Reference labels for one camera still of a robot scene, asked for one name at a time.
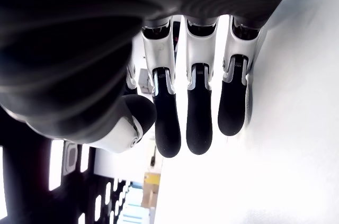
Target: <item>yellow object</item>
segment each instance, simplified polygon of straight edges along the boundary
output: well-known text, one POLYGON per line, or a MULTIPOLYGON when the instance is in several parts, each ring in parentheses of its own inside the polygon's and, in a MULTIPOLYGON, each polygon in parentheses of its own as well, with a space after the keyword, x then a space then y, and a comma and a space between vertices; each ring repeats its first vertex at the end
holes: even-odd
POLYGON ((160 174, 153 174, 153 173, 145 173, 144 176, 144 184, 160 184, 160 174))

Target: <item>black rubber fingertip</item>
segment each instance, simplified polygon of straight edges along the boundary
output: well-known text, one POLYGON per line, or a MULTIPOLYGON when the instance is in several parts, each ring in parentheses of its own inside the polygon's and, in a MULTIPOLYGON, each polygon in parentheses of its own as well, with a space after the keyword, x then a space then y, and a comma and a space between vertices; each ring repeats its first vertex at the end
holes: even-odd
POLYGON ((176 156, 181 148, 181 134, 176 110, 175 94, 153 97, 157 109, 155 140, 160 154, 166 158, 176 156))
POLYGON ((137 94, 126 95, 122 99, 125 101, 131 114, 140 123, 145 134, 157 119, 157 111, 154 104, 148 98, 137 94))
POLYGON ((208 151, 212 144, 211 94, 204 84, 204 66, 197 65, 195 88, 188 90, 188 113, 186 141, 189 150, 201 155, 208 151))
POLYGON ((225 136, 236 135, 245 121, 246 86, 238 82, 222 81, 218 126, 225 136))

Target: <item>white wall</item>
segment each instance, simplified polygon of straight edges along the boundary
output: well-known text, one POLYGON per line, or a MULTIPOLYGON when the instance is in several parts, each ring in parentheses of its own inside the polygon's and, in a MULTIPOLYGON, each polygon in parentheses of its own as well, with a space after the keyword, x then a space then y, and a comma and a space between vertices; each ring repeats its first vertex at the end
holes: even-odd
POLYGON ((120 154, 97 149, 94 173, 106 177, 144 183, 144 175, 148 171, 154 144, 154 141, 142 140, 130 150, 120 154))
POLYGON ((220 20, 213 142, 203 156, 190 153, 184 139, 187 83, 178 80, 185 78, 180 36, 176 92, 183 143, 175 158, 164 160, 156 224, 338 223, 338 15, 339 0, 280 4, 266 24, 250 76, 247 125, 229 138, 217 126, 227 17, 220 20))

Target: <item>robotic hand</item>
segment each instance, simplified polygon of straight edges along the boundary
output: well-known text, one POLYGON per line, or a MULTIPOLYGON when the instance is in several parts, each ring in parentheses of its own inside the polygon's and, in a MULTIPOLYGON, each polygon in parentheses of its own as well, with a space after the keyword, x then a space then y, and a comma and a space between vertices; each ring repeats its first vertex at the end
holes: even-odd
POLYGON ((156 120, 158 149, 173 157, 181 133, 171 15, 183 14, 186 139, 193 153, 203 154, 212 140, 209 83, 218 17, 233 15, 218 114, 221 132, 232 136, 244 123, 245 76, 260 28, 280 1, 0 0, 0 105, 45 137, 116 153, 134 146, 156 120), (140 29, 155 107, 134 94, 131 39, 140 29), (128 95, 121 97, 123 91, 128 95))

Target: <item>bright light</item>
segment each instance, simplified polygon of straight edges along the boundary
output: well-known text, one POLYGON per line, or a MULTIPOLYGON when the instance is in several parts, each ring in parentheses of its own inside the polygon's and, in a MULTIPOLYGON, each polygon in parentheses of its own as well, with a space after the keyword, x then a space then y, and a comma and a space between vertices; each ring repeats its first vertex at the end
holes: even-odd
POLYGON ((127 186, 125 185, 123 188, 122 188, 122 198, 124 199, 125 196, 126 196, 126 192, 127 192, 127 186))
POLYGON ((108 204, 110 202, 110 197, 111 197, 111 183, 108 183, 106 185, 105 204, 108 204))
POLYGON ((85 224, 85 214, 81 214, 78 219, 78 224, 85 224))
POLYGON ((114 211, 111 211, 111 214, 110 214, 110 224, 113 224, 114 222, 114 211))
POLYGON ((119 200, 116 200, 116 202, 115 202, 115 210, 114 210, 114 212, 115 212, 115 216, 118 216, 118 213, 119 213, 119 200))
POLYGON ((7 216, 2 155, 2 147, 0 147, 0 220, 7 216))
POLYGON ((120 214, 119 214, 119 216, 118 216, 118 221, 117 221, 117 223, 122 223, 124 221, 124 217, 123 217, 123 212, 122 212, 122 210, 121 210, 121 212, 120 212, 120 214))
POLYGON ((94 219, 95 221, 99 220, 101 212, 101 195, 97 196, 95 199, 95 212, 94 212, 94 219))
POLYGON ((63 140, 53 140, 49 161, 49 190, 52 191, 61 185, 61 168, 63 166, 63 140))
POLYGON ((122 206, 122 192, 119 194, 119 206, 122 206))
POLYGON ((88 145, 83 145, 81 152, 81 165, 80 171, 85 172, 88 169, 88 156, 90 155, 90 147, 88 145))
POLYGON ((117 189, 118 189, 118 179, 114 179, 113 191, 117 191, 117 189))

